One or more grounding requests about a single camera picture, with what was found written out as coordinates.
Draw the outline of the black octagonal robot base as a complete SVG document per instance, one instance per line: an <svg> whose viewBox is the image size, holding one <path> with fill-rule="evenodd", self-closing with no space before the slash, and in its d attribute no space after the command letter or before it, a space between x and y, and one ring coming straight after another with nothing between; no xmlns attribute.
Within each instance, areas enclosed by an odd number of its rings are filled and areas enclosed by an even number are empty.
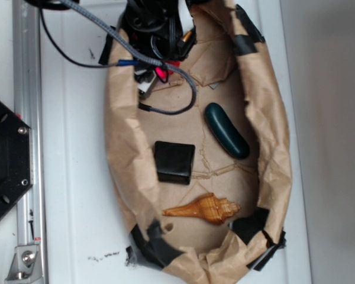
<svg viewBox="0 0 355 284"><path fill-rule="evenodd" d="M30 127L0 101L0 221L31 185Z"/></svg>

